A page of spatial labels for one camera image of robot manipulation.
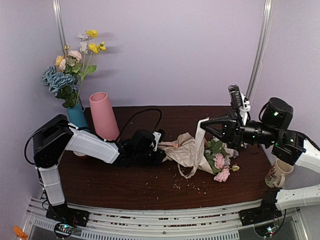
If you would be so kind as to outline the flower bunch pink blue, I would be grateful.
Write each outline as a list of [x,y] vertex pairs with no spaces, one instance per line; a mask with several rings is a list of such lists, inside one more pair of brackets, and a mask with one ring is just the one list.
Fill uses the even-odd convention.
[[237,158],[237,150],[227,147],[226,143],[213,137],[210,141],[204,142],[204,156],[213,172],[213,180],[224,183],[228,180],[231,172],[238,172],[240,166],[237,163],[232,164],[231,160]]

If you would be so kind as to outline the beige pink wrapping paper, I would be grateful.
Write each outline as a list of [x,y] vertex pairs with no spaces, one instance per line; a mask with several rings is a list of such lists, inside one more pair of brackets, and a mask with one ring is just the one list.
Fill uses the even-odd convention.
[[[194,164],[193,158],[196,153],[195,137],[191,136],[188,132],[180,134],[175,141],[160,142],[158,148],[166,153],[166,157],[163,160],[175,161],[180,165],[180,169],[185,175],[192,170]],[[197,170],[212,175],[213,171],[205,158],[205,151],[203,155],[204,157],[201,159]]]

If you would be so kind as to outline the white ribbon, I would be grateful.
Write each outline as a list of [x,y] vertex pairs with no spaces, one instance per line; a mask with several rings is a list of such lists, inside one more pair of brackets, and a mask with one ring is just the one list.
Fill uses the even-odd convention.
[[204,149],[205,149],[205,133],[206,131],[202,129],[201,124],[208,121],[210,118],[207,117],[205,119],[200,119],[197,123],[196,132],[195,132],[195,156],[193,157],[193,168],[192,170],[185,175],[180,165],[178,164],[178,171],[182,177],[185,179],[190,179],[197,172],[198,166],[201,163],[202,158],[204,157]]

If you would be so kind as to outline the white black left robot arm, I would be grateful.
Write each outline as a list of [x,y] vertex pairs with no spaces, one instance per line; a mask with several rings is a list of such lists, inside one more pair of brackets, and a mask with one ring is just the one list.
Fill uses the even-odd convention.
[[163,129],[137,130],[129,139],[107,140],[77,126],[59,114],[37,129],[29,138],[33,146],[33,163],[45,190],[51,212],[61,222],[73,216],[63,193],[59,163],[65,152],[88,156],[117,167],[159,166],[166,156],[159,149]]

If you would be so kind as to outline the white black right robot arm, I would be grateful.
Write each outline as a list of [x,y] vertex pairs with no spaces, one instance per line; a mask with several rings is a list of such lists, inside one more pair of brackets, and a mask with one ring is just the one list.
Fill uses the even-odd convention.
[[[243,123],[240,113],[232,110],[226,116],[205,119],[199,126],[227,144],[238,149],[241,144],[260,144],[272,147],[272,154],[290,166],[320,171],[320,148],[306,134],[289,130],[293,107],[284,100],[272,97],[262,107],[259,121]],[[320,203],[320,186],[291,190],[267,191],[256,210],[259,220],[268,220],[276,211],[307,207]]]

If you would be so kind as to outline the pink tall vase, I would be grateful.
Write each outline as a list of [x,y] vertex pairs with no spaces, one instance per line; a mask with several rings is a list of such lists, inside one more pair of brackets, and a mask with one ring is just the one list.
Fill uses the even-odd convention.
[[96,92],[89,97],[95,132],[103,139],[114,141],[119,136],[115,114],[106,92]]

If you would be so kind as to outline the teal frosted vase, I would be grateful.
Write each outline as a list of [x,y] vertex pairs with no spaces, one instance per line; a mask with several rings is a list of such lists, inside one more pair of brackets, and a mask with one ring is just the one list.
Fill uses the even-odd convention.
[[79,128],[89,127],[80,103],[67,109],[67,117],[70,123]]

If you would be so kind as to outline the artificial flowers in teal vase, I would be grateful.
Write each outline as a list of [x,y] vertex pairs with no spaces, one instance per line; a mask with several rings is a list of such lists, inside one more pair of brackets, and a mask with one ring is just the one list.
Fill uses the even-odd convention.
[[62,106],[66,109],[80,103],[80,92],[86,76],[97,70],[93,60],[107,50],[104,41],[92,42],[98,35],[96,29],[79,34],[79,49],[71,50],[65,44],[63,55],[57,56],[55,64],[49,66],[42,75],[42,83],[55,98],[63,100]]

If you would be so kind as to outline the white bowl orange outside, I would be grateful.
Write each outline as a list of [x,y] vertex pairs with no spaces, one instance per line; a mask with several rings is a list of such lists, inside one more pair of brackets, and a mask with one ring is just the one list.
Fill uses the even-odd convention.
[[86,154],[80,153],[80,152],[77,152],[77,151],[73,151],[73,153],[74,153],[77,157],[79,157],[79,158],[85,159],[85,158],[88,157]]

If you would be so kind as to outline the floral ceramic mug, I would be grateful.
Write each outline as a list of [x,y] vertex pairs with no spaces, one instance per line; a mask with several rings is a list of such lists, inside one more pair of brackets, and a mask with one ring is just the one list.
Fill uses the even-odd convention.
[[280,189],[286,181],[286,176],[292,173],[293,170],[294,166],[276,158],[274,164],[265,177],[265,184],[270,188]]

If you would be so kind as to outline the orange object at corner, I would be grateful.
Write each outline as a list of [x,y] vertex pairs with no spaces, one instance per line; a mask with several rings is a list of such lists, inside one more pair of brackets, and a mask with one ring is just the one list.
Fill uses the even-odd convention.
[[28,235],[17,225],[13,226],[13,232],[14,232],[17,239],[20,239],[20,240],[27,240],[28,239]]

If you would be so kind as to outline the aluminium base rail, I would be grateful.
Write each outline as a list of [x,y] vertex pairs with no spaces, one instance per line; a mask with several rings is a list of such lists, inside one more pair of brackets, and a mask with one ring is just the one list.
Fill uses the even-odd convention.
[[32,198],[22,229],[31,240],[307,240],[301,211],[243,225],[240,211],[259,201],[180,210],[127,210],[73,204],[87,211],[86,226],[70,227],[46,216],[44,197]]

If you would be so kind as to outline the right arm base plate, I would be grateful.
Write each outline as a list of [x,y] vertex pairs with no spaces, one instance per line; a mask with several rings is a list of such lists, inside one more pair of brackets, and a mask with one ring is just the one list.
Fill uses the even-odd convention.
[[242,226],[255,225],[266,221],[271,221],[274,217],[281,217],[282,212],[275,207],[259,206],[244,209],[239,212]]

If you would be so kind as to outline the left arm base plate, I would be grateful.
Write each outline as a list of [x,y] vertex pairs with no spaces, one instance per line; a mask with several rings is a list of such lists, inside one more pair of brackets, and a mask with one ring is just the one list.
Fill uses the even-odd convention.
[[86,210],[79,210],[75,208],[66,209],[49,209],[45,217],[58,222],[66,223],[70,226],[86,227],[90,213]]

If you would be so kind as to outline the right aluminium frame post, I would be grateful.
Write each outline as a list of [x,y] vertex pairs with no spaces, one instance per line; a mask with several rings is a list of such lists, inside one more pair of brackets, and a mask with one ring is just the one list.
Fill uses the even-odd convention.
[[246,90],[246,97],[248,98],[251,107],[253,106],[254,96],[258,87],[258,82],[262,71],[263,57],[268,45],[268,39],[271,30],[273,5],[273,0],[264,1],[264,8],[256,48],[256,54],[253,61],[253,67],[250,74],[248,87]]

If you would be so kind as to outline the aluminium frame post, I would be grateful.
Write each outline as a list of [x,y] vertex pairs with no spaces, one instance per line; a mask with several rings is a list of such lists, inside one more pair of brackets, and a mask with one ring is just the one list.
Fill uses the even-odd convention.
[[63,16],[61,11],[61,3],[60,0],[52,0],[52,6],[53,6],[53,14],[57,26],[57,32],[58,37],[60,41],[61,50],[63,52],[63,55],[66,53],[65,45],[67,44],[66,41],[66,35],[64,30],[64,24],[63,24]]
[[264,8],[256,48],[256,54],[253,61],[253,67],[250,74],[248,87],[246,90],[246,97],[248,98],[251,107],[253,106],[254,96],[258,87],[258,82],[262,71],[263,57],[268,45],[268,39],[271,30],[273,5],[273,0],[264,1]]

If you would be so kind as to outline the left aluminium frame post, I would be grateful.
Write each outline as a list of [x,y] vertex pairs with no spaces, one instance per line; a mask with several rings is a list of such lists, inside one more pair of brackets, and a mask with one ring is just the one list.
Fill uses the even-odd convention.
[[53,14],[57,26],[57,32],[58,37],[60,41],[61,50],[63,52],[63,55],[66,53],[65,45],[67,44],[66,41],[66,35],[64,30],[64,24],[63,24],[63,16],[61,11],[61,3],[60,0],[52,0],[52,6],[53,6]]

